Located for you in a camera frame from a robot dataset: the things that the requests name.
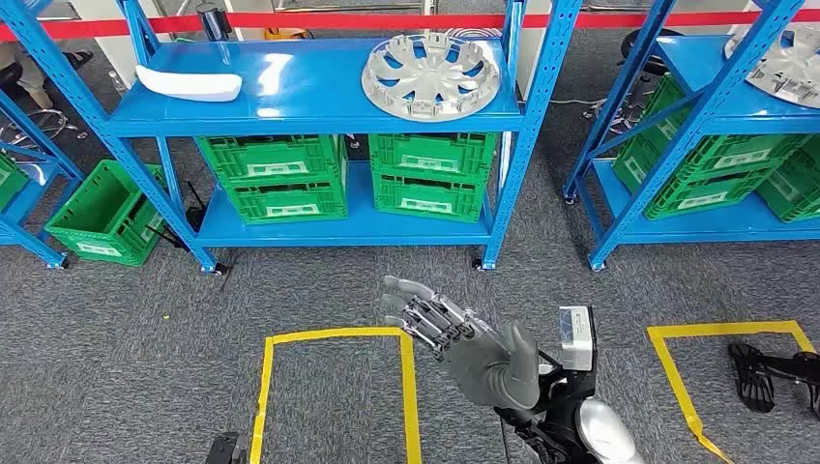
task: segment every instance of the white foam block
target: white foam block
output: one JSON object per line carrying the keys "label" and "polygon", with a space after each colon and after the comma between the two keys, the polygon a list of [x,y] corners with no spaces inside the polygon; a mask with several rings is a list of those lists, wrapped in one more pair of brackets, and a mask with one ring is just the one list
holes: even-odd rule
{"label": "white foam block", "polygon": [[242,88],[242,78],[229,73],[159,72],[136,65],[136,76],[152,92],[194,102],[231,102]]}

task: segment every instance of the green plastic crate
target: green plastic crate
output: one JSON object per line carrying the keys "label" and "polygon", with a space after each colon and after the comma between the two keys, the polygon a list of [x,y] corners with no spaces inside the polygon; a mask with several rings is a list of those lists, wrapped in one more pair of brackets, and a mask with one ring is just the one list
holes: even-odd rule
{"label": "green plastic crate", "polygon": [[15,162],[0,153],[0,211],[25,187],[28,176]]}
{"label": "green plastic crate", "polygon": [[[684,96],[674,79],[666,75],[650,98],[644,117],[655,114]],[[683,109],[627,141],[613,164],[619,178],[634,190],[660,158],[666,145],[683,124]],[[741,172],[780,166],[806,141],[806,135],[709,135],[692,149],[672,179],[691,183]]]}
{"label": "green plastic crate", "polygon": [[228,188],[226,193],[245,224],[347,218],[347,157],[340,175],[331,179]]}
{"label": "green plastic crate", "polygon": [[820,137],[795,152],[757,192],[784,222],[820,218]]}
{"label": "green plastic crate", "polygon": [[367,136],[370,165],[406,176],[483,185],[487,182],[497,132],[372,133]]}
{"label": "green plastic crate", "polygon": [[[159,166],[148,165],[165,186]],[[51,218],[45,230],[80,258],[140,266],[157,244],[162,217],[125,169],[103,160]]]}
{"label": "green plastic crate", "polygon": [[309,183],[340,168],[336,135],[199,137],[197,144],[227,188]]}
{"label": "green plastic crate", "polygon": [[[712,135],[700,143],[672,174],[688,184],[749,171],[777,168],[806,140],[805,135]],[[643,134],[630,139],[612,165],[634,191],[660,158],[660,150]]]}
{"label": "green plastic crate", "polygon": [[376,209],[388,213],[477,222],[484,190],[484,185],[373,172]]}
{"label": "green plastic crate", "polygon": [[746,198],[772,171],[745,172],[691,184],[669,182],[646,208],[644,216],[648,219],[668,218],[734,205]]}

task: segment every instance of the yellow tape square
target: yellow tape square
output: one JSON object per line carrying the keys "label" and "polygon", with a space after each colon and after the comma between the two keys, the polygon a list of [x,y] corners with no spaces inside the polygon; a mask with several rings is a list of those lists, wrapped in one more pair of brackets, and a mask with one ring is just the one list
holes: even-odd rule
{"label": "yellow tape square", "polygon": [[268,411],[268,395],[274,372],[274,347],[281,343],[319,340],[341,336],[397,336],[401,355],[401,386],[404,406],[404,446],[408,464],[422,463],[422,440],[419,436],[419,408],[416,399],[416,363],[413,358],[413,338],[397,327],[351,327],[283,333],[265,338],[265,355],[262,359],[262,386],[256,417],[253,419],[253,436],[250,438],[250,464],[260,464],[262,458],[262,433]]}
{"label": "yellow tape square", "polygon": [[703,422],[694,410],[694,404],[692,404],[687,388],[684,386],[681,373],[672,360],[669,348],[666,347],[665,339],[684,336],[747,335],[761,333],[791,334],[801,350],[814,352],[814,347],[811,346],[811,342],[808,341],[808,337],[805,336],[803,329],[800,328],[797,321],[726,322],[682,326],[654,326],[648,327],[647,332],[649,332],[649,339],[652,341],[653,346],[655,346],[655,351],[658,353],[660,363],[663,365],[663,370],[666,372],[666,378],[669,379],[672,391],[675,392],[675,397],[678,399],[678,404],[681,406],[681,411],[687,420],[689,430],[697,437],[697,441],[700,442],[701,445],[728,463],[732,463],[733,461],[703,434]]}

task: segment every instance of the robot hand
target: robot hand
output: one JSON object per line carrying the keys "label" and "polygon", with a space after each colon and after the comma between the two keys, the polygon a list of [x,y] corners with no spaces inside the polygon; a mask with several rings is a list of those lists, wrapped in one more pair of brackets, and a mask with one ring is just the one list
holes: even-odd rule
{"label": "robot hand", "polygon": [[388,275],[384,283],[401,294],[382,297],[401,311],[401,318],[387,316],[388,324],[429,348],[467,399],[509,409],[529,409],[538,402],[539,351],[526,329],[513,323],[502,337],[472,311],[418,282]]}

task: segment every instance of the blue metal shelf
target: blue metal shelf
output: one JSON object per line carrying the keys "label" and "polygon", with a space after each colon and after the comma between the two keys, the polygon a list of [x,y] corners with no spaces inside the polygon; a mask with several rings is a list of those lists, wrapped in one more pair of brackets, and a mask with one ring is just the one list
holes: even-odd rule
{"label": "blue metal shelf", "polygon": [[52,0],[25,0],[28,11],[34,16],[42,13],[51,2]]}
{"label": "blue metal shelf", "polygon": [[[0,13],[3,13],[2,9],[7,5],[0,3]],[[63,266],[65,255],[48,246],[44,230],[33,234],[24,227],[24,222],[58,175],[64,176],[68,183],[57,199],[54,212],[68,201],[84,176],[66,154],[2,91],[0,113],[5,114],[40,148],[29,150],[9,143],[0,143],[3,150],[15,152],[28,159],[17,165],[29,177],[29,181],[0,211],[0,245],[25,247],[43,259],[49,268],[60,268]]]}
{"label": "blue metal shelf", "polygon": [[396,118],[362,90],[362,68],[386,39],[256,43],[164,43],[149,67],[171,73],[236,73],[235,101],[184,101],[137,82],[111,115],[116,136],[253,135],[376,132],[517,131],[523,115],[498,40],[477,41],[501,70],[495,99],[478,113],[444,123]]}
{"label": "blue metal shelf", "polygon": [[216,188],[197,241],[204,247],[486,245],[492,236],[486,203],[475,224],[376,211],[366,161],[350,163],[347,198],[346,219],[244,225]]}
{"label": "blue metal shelf", "polygon": [[[672,75],[689,93],[709,85],[726,59],[723,47],[731,36],[658,37],[656,49]],[[742,82],[731,104],[718,109],[707,133],[811,133],[820,131],[820,109],[783,101]]]}
{"label": "blue metal shelf", "polygon": [[[609,211],[620,215],[632,197],[615,177],[611,159],[596,159],[593,168]],[[757,193],[737,205],[648,220],[637,217],[620,242],[624,245],[694,242],[758,242],[767,240],[820,239],[820,219],[785,223],[778,219]]]}
{"label": "blue metal shelf", "polygon": [[[723,47],[729,36],[659,37],[675,0],[656,0],[562,188],[565,200],[581,200],[595,233],[595,247],[589,255],[593,270],[603,269],[607,256],[620,245],[820,239],[820,220],[781,222],[756,193],[736,205],[711,211],[658,220],[643,215],[686,155],[706,135],[820,131],[820,110],[781,101],[746,82],[752,64],[763,57],[803,1],[761,2],[760,15],[727,59]],[[661,56],[686,95],[644,118],[637,127],[608,138],[610,125],[632,83],[654,54]],[[690,108],[687,119],[635,192],[629,192],[615,177],[611,160],[596,159],[684,105]],[[605,227],[587,189],[590,170],[595,172],[613,216]]]}
{"label": "blue metal shelf", "polygon": [[[115,1],[129,24],[137,62],[172,73],[236,73],[244,82],[235,101],[207,103],[172,99],[137,83],[108,114],[69,66],[31,12],[0,0],[0,17],[83,115],[111,154],[157,207],[175,235],[201,264],[220,269],[209,247],[314,247],[358,245],[482,245],[483,269],[495,269],[498,254],[543,117],[578,18],[581,0],[554,0],[529,98],[515,91],[518,38],[526,2],[511,0],[500,40],[476,40],[500,71],[490,104],[450,122],[419,123],[396,118],[373,105],[362,89],[368,54],[383,39],[277,42],[161,43],[137,0]],[[366,163],[351,163],[345,220],[244,226],[217,188],[198,230],[188,222],[173,162],[170,136],[505,132],[495,204],[485,201],[478,223],[465,224],[375,211]],[[168,184],[160,187],[129,138],[154,137]]]}

